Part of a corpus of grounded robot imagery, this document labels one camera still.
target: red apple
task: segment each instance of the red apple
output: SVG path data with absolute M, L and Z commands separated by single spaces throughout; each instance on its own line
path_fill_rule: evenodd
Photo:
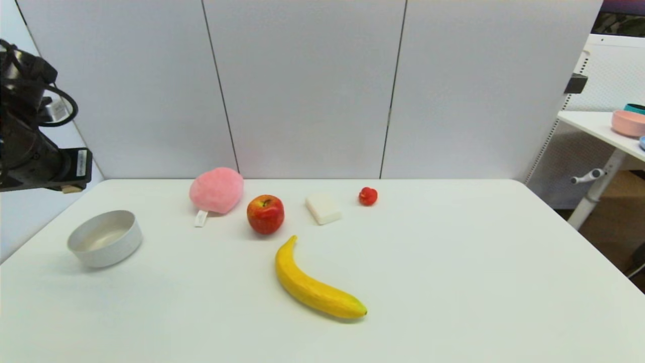
M 272 234 L 284 221 L 284 206 L 276 196 L 260 195 L 248 204 L 246 217 L 255 232 Z

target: pink plush toy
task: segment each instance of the pink plush toy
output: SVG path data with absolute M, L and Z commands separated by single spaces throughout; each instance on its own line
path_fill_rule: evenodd
M 237 171 L 216 168 L 198 176 L 190 186 L 190 200 L 201 211 L 228 213 L 242 198 L 244 179 Z

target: label sticker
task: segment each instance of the label sticker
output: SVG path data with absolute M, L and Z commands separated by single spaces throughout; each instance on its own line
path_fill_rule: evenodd
M 87 150 L 79 150 L 79 157 L 76 161 L 76 176 L 85 176 L 87 166 Z
M 208 217 L 208 211 L 199 211 L 195 217 L 195 227 L 204 227 L 206 224 L 206 217 Z

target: pink bowl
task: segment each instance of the pink bowl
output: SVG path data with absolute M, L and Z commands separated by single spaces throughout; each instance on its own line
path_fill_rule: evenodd
M 611 128 L 631 138 L 645 136 L 645 115 L 625 110 L 616 110 L 611 117 Z

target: metal stand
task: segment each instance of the metal stand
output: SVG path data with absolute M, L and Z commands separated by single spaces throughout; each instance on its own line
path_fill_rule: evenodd
M 593 183 L 587 194 L 573 211 L 571 217 L 569 217 L 568 222 L 573 228 L 580 229 L 584 221 L 587 220 L 589 214 L 591 214 L 593 209 L 596 207 L 596 204 L 600 201 L 600 196 L 602 196 L 603 192 L 607 189 L 607 186 L 609 186 L 609 183 L 611 183 L 611 180 L 620 169 L 626 155 L 627 154 L 620 149 L 614 150 L 609 161 L 607 161 L 607 164 L 604 166 L 606 175 Z

